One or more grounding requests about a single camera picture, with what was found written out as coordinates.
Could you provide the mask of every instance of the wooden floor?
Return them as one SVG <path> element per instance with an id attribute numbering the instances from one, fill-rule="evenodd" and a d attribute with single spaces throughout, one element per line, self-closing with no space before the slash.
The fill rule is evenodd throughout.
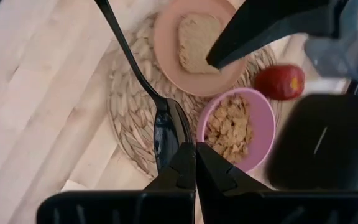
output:
<path id="1" fill-rule="evenodd" d="M 124 29 L 162 4 L 111 3 Z M 344 82 L 316 78 L 300 48 L 304 39 L 272 47 L 281 62 L 307 70 L 307 91 L 341 91 Z M 150 182 L 116 147 L 106 116 L 112 41 L 92 0 L 2 0 L 0 223 L 34 223 L 38 205 L 61 190 L 141 189 Z"/>

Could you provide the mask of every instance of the spoon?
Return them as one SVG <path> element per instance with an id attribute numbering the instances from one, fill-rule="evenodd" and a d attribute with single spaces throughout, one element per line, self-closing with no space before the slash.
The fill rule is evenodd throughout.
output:
<path id="1" fill-rule="evenodd" d="M 168 166 L 182 143 L 193 143 L 189 121 L 183 108 L 177 101 L 159 95 L 146 80 L 125 40 L 124 34 L 119 27 L 108 0 L 95 0 L 95 2 L 109 23 L 114 35 L 117 37 L 119 45 L 124 51 L 125 57 L 131 69 L 134 71 L 136 79 L 147 94 L 150 95 L 157 107 L 153 133 L 154 153 L 157 170 L 161 173 L 162 169 Z"/>

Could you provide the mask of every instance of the cornflakes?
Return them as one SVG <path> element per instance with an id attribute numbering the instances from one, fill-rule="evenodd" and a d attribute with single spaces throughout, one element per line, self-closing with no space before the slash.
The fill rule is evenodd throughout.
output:
<path id="1" fill-rule="evenodd" d="M 209 116 L 205 142 L 232 164 L 248 155 L 254 132 L 249 122 L 249 104 L 240 95 L 223 99 Z"/>

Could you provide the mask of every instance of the slice of bread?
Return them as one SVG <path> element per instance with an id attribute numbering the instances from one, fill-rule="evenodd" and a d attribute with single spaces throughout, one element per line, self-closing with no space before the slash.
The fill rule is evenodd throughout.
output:
<path id="1" fill-rule="evenodd" d="M 190 73 L 219 73 L 206 56 L 221 33 L 221 23 L 209 14 L 187 14 L 179 24 L 179 61 Z"/>

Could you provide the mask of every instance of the red apple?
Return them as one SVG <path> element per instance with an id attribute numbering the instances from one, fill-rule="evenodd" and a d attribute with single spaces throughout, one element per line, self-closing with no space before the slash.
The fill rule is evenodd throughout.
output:
<path id="1" fill-rule="evenodd" d="M 254 88 L 273 100 L 290 100 L 305 88 L 305 73 L 296 65 L 273 65 L 255 78 Z"/>

